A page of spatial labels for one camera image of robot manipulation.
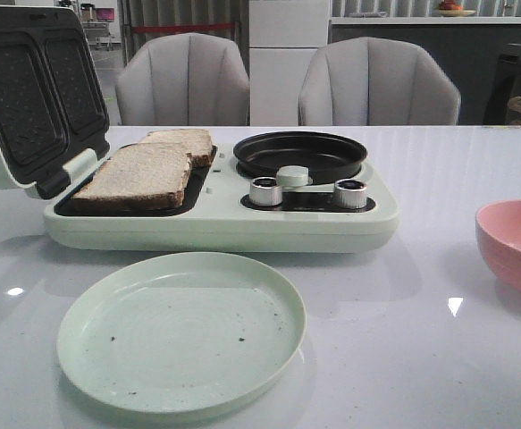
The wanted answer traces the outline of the bread slice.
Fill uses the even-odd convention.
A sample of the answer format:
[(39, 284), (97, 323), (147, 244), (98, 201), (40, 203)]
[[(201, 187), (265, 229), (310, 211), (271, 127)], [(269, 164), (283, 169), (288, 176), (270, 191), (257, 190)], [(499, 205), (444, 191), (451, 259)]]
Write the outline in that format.
[(194, 167), (210, 166), (214, 160), (213, 141), (205, 129), (151, 131), (140, 142), (182, 144), (190, 153)]
[(137, 143), (119, 149), (72, 197), (79, 210), (121, 211), (182, 205), (191, 153), (173, 143)]

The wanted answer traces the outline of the mint green sandwich maker lid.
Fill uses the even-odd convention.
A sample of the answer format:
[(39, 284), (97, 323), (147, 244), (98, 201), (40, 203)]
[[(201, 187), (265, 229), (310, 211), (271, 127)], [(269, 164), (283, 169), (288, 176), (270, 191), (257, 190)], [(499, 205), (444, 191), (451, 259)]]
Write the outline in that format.
[(77, 15), (0, 5), (0, 189), (57, 197), (105, 157), (108, 128)]

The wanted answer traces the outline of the pink bowl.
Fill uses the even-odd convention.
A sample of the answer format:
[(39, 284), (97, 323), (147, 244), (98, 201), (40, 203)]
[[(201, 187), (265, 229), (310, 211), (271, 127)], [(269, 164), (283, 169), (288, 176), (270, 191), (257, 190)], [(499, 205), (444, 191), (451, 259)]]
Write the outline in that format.
[(521, 199), (480, 208), (475, 215), (475, 236), (489, 269), (521, 292)]

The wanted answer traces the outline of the mint green breakfast maker base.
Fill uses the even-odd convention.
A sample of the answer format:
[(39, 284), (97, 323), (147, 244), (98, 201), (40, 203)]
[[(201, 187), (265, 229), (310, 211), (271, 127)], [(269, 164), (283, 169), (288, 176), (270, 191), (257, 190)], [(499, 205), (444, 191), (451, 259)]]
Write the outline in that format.
[(250, 178), (238, 166), (235, 145), (219, 143), (214, 161), (192, 172), (183, 204), (175, 209), (90, 213), (74, 209), (65, 193), (44, 212), (57, 242), (104, 250), (354, 253), (386, 244), (396, 231), (398, 205), (365, 160), (345, 178), (367, 186), (364, 209), (333, 204), (334, 183), (315, 185), (303, 166), (284, 166), (275, 176), (282, 203), (255, 206)]

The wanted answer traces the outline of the silver control knob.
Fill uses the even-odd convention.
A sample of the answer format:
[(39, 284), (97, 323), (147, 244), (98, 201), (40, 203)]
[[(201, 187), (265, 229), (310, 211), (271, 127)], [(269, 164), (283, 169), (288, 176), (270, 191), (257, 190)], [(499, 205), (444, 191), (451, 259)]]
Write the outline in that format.
[(282, 203), (282, 187), (274, 177), (256, 177), (250, 182), (248, 199), (255, 206), (278, 206)]
[(367, 205), (367, 186), (355, 179), (342, 179), (334, 183), (333, 204), (345, 209), (359, 210)]

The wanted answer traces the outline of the black round frying pan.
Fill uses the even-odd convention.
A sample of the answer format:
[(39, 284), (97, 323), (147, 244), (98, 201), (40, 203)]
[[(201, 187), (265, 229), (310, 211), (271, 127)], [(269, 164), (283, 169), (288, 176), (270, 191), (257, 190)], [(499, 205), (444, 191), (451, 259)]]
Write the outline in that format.
[(243, 139), (233, 149), (248, 177), (275, 176), (284, 166), (303, 166), (315, 185), (358, 174), (367, 149), (354, 139), (317, 131), (277, 131)]

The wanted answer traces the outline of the right silver control knob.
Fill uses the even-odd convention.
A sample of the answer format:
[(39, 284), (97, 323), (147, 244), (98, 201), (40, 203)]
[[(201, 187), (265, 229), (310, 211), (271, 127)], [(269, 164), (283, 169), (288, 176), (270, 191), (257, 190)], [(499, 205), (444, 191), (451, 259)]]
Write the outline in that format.
[(367, 186), (355, 179), (342, 179), (334, 183), (333, 204), (345, 209), (359, 210), (367, 205)]

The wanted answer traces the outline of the mint green round plate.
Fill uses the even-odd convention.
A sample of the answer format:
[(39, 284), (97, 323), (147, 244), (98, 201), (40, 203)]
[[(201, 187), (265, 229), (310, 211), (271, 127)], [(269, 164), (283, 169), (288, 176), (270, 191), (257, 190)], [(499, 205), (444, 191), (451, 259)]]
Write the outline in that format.
[(60, 325), (60, 366), (111, 408), (169, 421), (238, 409), (296, 355), (306, 310), (296, 287), (247, 257), (155, 257), (86, 290)]

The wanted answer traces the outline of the left grey upholstered chair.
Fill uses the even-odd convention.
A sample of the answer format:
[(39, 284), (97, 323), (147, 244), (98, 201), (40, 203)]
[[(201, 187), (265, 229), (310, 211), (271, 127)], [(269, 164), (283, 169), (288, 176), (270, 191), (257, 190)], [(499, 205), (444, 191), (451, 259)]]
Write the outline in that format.
[(249, 78), (237, 44), (186, 33), (148, 41), (115, 86), (123, 125), (246, 126)]

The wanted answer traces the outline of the grey upholstered chair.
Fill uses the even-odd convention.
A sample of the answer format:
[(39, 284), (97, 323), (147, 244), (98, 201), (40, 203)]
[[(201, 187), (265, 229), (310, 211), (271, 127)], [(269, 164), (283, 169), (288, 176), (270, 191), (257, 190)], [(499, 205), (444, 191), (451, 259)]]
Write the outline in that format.
[(455, 125), (461, 95), (422, 47), (352, 38), (318, 49), (298, 97), (304, 126)]
[(123, 125), (246, 126), (249, 78), (237, 44), (186, 33), (148, 41), (115, 86)]

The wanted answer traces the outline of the right grey upholstered chair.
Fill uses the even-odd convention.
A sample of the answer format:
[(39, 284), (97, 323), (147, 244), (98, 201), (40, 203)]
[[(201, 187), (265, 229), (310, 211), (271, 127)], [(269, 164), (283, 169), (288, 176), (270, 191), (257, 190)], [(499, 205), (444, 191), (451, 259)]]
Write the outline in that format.
[(352, 38), (318, 49), (298, 97), (304, 126), (455, 125), (461, 95), (422, 47)]

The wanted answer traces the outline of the white refrigerator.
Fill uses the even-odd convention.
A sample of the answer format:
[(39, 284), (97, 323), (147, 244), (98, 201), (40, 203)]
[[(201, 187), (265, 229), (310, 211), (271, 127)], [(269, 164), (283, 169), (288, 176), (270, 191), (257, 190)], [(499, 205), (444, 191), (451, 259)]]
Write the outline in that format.
[(307, 67), (328, 42), (330, 1), (248, 3), (250, 123), (298, 124)]

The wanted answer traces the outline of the grey curtain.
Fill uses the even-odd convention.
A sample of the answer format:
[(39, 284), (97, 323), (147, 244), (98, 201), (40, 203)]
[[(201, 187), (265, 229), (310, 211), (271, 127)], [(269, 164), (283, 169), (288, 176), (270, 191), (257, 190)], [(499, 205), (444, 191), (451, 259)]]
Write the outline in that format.
[(248, 2), (238, 0), (208, 1), (120, 1), (118, 3), (122, 34), (123, 61), (128, 62), (149, 40), (173, 35), (162, 33), (136, 34), (134, 26), (167, 26), (236, 22), (233, 31), (198, 32), (234, 41), (244, 64), (248, 64)]

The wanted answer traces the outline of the dark kitchen counter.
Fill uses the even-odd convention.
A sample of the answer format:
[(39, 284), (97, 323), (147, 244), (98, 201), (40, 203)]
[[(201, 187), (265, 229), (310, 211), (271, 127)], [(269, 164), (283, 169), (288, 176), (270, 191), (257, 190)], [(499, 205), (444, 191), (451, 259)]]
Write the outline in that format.
[(521, 97), (521, 17), (333, 18), (329, 41), (374, 37), (428, 51), (461, 95), (460, 125), (506, 124)]

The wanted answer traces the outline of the fruit plate on counter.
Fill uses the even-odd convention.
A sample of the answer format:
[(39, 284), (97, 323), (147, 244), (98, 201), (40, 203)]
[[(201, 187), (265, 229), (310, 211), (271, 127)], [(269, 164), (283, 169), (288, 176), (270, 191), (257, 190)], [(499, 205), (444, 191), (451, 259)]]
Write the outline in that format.
[(436, 5), (435, 11), (443, 17), (469, 17), (476, 13), (476, 10), (465, 9), (462, 5), (452, 0), (440, 1)]

